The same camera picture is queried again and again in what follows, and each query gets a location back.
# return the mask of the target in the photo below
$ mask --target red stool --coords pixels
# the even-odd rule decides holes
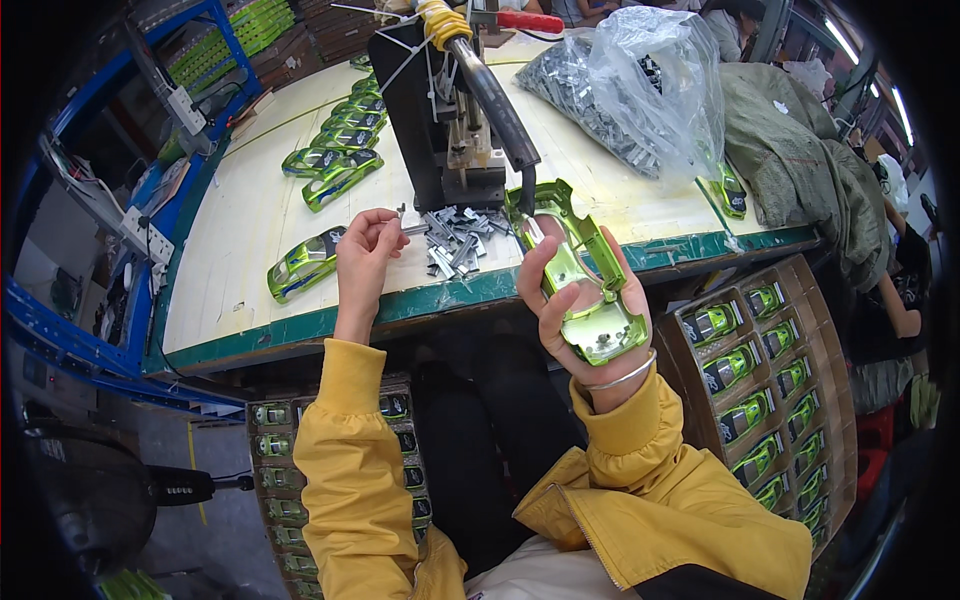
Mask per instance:
[[[894,447],[894,404],[856,418],[856,445],[889,452]]]

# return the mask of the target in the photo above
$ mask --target power strip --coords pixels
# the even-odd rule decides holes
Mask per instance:
[[[140,217],[142,216],[136,206],[131,206],[127,210],[127,214],[124,215],[120,229],[123,231],[126,239],[131,240],[144,256],[147,255],[147,236],[149,235],[150,259],[155,264],[169,265],[170,259],[173,258],[174,255],[173,243],[160,233],[152,223],[149,225],[149,232],[145,228],[142,228],[139,225]]]

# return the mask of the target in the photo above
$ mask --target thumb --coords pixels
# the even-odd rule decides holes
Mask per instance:
[[[400,220],[391,219],[387,226],[380,231],[380,235],[377,236],[376,248],[373,249],[372,253],[386,263],[387,259],[390,258],[390,252],[393,252],[396,248],[396,241],[400,238],[400,234]]]

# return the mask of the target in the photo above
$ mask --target black pants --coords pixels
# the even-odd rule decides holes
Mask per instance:
[[[511,517],[517,500],[572,446],[586,447],[533,345],[493,336],[474,356],[472,374],[469,382],[446,363],[429,362],[413,384],[433,522],[467,561],[465,579],[497,566],[534,535]]]

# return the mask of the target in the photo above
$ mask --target white shirt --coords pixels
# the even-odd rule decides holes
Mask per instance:
[[[593,550],[560,552],[543,536],[464,583],[467,600],[625,600]]]

